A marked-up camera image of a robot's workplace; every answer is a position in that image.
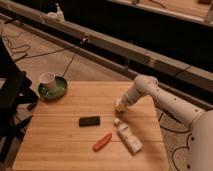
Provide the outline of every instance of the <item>black eraser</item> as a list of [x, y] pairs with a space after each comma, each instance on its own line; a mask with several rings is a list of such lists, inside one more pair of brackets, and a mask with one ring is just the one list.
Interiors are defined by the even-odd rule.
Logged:
[[79, 119], [79, 126], [92, 126], [92, 125], [100, 125], [99, 116], [81, 117]]

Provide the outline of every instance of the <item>floor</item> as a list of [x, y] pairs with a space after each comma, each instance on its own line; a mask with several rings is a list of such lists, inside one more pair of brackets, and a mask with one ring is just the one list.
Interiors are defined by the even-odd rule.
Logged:
[[[30, 49], [27, 51], [28, 57], [39, 55], [47, 52], [53, 52], [56, 50], [63, 49], [52, 42], [49, 42], [42, 37], [38, 37], [21, 27], [17, 27], [12, 24], [7, 24], [3, 26], [3, 36], [4, 42], [7, 44], [7, 38], [12, 42], [12, 47], [17, 47], [21, 45], [30, 45]], [[14, 50], [14, 52], [20, 50], [27, 50], [28, 46], [21, 47], [19, 50]], [[22, 54], [16, 54], [13, 56], [14, 59], [20, 57]], [[17, 62], [18, 67], [21, 70], [27, 72], [27, 76], [32, 80], [32, 89], [37, 92], [37, 87], [39, 85], [38, 77], [40, 74], [46, 71], [54, 72], [56, 75], [61, 76], [68, 63], [72, 60], [75, 52], [72, 51], [61, 51], [58, 53], [53, 53], [50, 55], [44, 55], [29, 59], [23, 59]], [[107, 69], [93, 61], [86, 59], [83, 56], [76, 55], [72, 64], [70, 65], [68, 71], [66, 72], [65, 78], [67, 80], [83, 80], [83, 81], [127, 81], [129, 78], [116, 73], [110, 69]], [[161, 111], [156, 109], [158, 117], [161, 116]], [[189, 133], [184, 133], [186, 128], [174, 121], [167, 115], [163, 115], [160, 119], [160, 124], [163, 127], [169, 128], [171, 130], [178, 131], [179, 133], [174, 133], [172, 131], [167, 131], [162, 129], [162, 134], [165, 141], [165, 147], [168, 154], [168, 160], [170, 163], [170, 170], [174, 171], [183, 170], [186, 168], [186, 149], [180, 149], [174, 154], [174, 162], [172, 162], [172, 154], [176, 148], [180, 146], [186, 146], [186, 141]], [[15, 140], [13, 142], [12, 148], [4, 164], [0, 164], [0, 171], [9, 171], [12, 167], [12, 163], [15, 159], [20, 142]]]

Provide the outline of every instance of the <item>white bottle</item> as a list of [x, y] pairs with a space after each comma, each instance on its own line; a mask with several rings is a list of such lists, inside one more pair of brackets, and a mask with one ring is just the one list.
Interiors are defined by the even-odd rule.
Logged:
[[56, 3], [56, 7], [57, 7], [57, 12], [56, 12], [56, 14], [57, 14], [57, 20], [59, 22], [64, 22], [65, 21], [65, 19], [64, 19], [64, 13], [61, 10], [61, 8], [60, 8], [60, 6], [59, 6], [58, 3]]
[[135, 135], [133, 135], [126, 123], [115, 118], [114, 124], [118, 128], [118, 135], [133, 155], [142, 149], [143, 144]]

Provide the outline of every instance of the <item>concrete floor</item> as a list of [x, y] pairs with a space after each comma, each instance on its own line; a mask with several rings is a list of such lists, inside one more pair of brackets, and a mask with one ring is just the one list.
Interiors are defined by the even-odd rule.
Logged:
[[[13, 44], [13, 47], [20, 46], [23, 44], [30, 45], [29, 51], [27, 51], [28, 56], [34, 56], [46, 52], [52, 52], [59, 49], [63, 49], [52, 42], [49, 42], [41, 37], [38, 37], [20, 27], [14, 26], [12, 24], [3, 25], [3, 35], [4, 36], [20, 36], [16, 38], [9, 38]], [[59, 53], [54, 53], [50, 55], [45, 55], [41, 57], [23, 59], [17, 62], [18, 67], [21, 70], [27, 72], [27, 76], [32, 80], [32, 89], [37, 92], [37, 87], [39, 85], [38, 77], [41, 73], [46, 71], [52, 71], [56, 75], [61, 76], [67, 67], [67, 64], [72, 59], [75, 52], [72, 51], [62, 51]], [[73, 63], [70, 65], [65, 78], [67, 80], [83, 80], [83, 81], [127, 81], [129, 78], [116, 73], [110, 69], [107, 69], [93, 61], [90, 61], [83, 56], [76, 55]], [[162, 113], [157, 109], [158, 117]], [[168, 116], [164, 115], [160, 121], [160, 124], [176, 131], [184, 131], [186, 128], [176, 121], [172, 120]], [[186, 145], [187, 136], [186, 134], [176, 134], [169, 131], [162, 130], [165, 147], [168, 154], [168, 160], [170, 163], [170, 170], [176, 170], [174, 164], [172, 163], [172, 152], [180, 147]], [[10, 170], [14, 158], [16, 156], [20, 142], [15, 140], [13, 142], [10, 153], [4, 164], [0, 164], [0, 171]], [[179, 150], [175, 153], [174, 159], [179, 170], [186, 168], [186, 155], [187, 150]]]

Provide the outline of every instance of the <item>butcher block table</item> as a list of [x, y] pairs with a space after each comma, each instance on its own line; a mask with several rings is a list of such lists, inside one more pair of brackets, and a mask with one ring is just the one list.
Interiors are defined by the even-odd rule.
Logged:
[[[150, 96], [123, 114], [114, 110], [116, 98], [132, 82], [69, 82], [61, 99], [40, 101], [15, 159], [14, 171], [167, 171], [163, 139]], [[80, 117], [100, 116], [99, 126], [79, 127]], [[125, 121], [143, 142], [131, 155], [113, 124]], [[106, 134], [111, 141], [100, 151], [93, 145]]]

